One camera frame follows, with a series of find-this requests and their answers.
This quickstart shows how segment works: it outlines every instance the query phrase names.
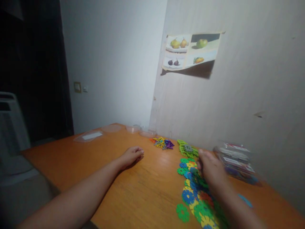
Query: left arm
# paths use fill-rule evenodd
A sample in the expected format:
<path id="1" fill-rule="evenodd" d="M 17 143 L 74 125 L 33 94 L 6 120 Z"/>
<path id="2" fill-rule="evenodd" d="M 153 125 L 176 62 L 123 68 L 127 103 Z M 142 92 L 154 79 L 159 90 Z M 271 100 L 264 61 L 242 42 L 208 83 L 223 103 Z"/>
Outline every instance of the left arm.
<path id="1" fill-rule="evenodd" d="M 94 214 L 120 170 L 138 162 L 144 150 L 131 147 L 23 221 L 17 228 L 81 228 Z"/>

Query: white wall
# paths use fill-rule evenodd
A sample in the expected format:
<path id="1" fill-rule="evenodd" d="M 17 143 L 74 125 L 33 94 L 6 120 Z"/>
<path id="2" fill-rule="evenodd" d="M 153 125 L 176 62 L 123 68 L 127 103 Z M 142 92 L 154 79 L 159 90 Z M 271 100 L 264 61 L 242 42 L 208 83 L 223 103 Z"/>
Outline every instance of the white wall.
<path id="1" fill-rule="evenodd" d="M 245 144 L 305 215 L 304 25 L 304 0 L 168 0 L 163 45 L 166 34 L 226 33 L 209 80 L 160 76 L 161 49 L 150 125 L 207 149 L 218 139 Z"/>
<path id="2" fill-rule="evenodd" d="M 75 133 L 149 124 L 166 0 L 61 0 Z M 73 82 L 89 86 L 74 93 Z"/>

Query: pear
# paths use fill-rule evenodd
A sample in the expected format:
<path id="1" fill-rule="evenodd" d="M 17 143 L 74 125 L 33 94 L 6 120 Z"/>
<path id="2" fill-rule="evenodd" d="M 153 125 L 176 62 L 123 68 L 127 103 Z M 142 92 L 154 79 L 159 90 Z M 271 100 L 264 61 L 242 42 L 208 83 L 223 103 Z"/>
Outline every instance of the pear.
<path id="1" fill-rule="evenodd" d="M 179 48 L 179 46 L 180 46 L 180 42 L 177 41 L 176 39 L 172 40 L 172 42 L 171 42 L 171 46 L 172 46 L 173 48 Z"/>
<path id="2" fill-rule="evenodd" d="M 203 48 L 207 46 L 207 39 L 200 39 L 196 44 L 197 48 Z"/>
<path id="3" fill-rule="evenodd" d="M 176 58 L 176 61 L 174 62 L 174 65 L 175 65 L 175 66 L 178 66 L 178 65 L 179 65 L 179 61 L 178 61 L 177 58 Z"/>
<path id="4" fill-rule="evenodd" d="M 187 45 L 187 41 L 183 38 L 183 40 L 182 40 L 182 42 L 180 44 L 180 47 L 184 48 L 186 45 Z"/>

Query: electrical outlet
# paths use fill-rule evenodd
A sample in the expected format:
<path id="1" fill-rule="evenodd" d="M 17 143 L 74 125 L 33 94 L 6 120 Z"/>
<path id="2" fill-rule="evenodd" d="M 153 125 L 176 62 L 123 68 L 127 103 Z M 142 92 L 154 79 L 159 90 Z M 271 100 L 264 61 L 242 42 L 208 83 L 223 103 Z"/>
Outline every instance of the electrical outlet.
<path id="1" fill-rule="evenodd" d="M 80 82 L 74 82 L 74 91 L 76 93 L 81 93 L 82 92 L 82 86 L 80 85 Z"/>

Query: left hand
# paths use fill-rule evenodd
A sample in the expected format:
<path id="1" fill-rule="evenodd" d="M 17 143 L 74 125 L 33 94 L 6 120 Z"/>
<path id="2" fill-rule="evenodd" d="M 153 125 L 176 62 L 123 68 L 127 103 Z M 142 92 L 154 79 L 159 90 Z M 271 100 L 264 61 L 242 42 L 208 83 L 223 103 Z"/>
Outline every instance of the left hand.
<path id="1" fill-rule="evenodd" d="M 144 157 L 144 150 L 139 146 L 133 146 L 128 148 L 122 156 L 118 158 L 122 164 L 121 170 L 134 162 L 140 161 Z"/>

